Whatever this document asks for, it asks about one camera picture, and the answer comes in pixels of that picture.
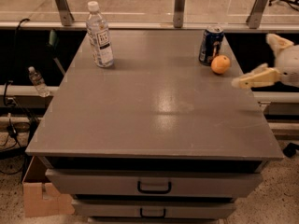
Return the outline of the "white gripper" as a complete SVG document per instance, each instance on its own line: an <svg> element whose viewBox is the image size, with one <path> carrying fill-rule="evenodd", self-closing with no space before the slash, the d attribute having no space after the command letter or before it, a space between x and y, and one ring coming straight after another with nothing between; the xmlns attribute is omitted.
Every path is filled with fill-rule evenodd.
<svg viewBox="0 0 299 224"><path fill-rule="evenodd" d="M280 81L284 85L299 88L299 45L276 34L267 34L266 43L278 54L275 67L263 63L252 71L232 80L232 86L251 89L273 86Z"/></svg>

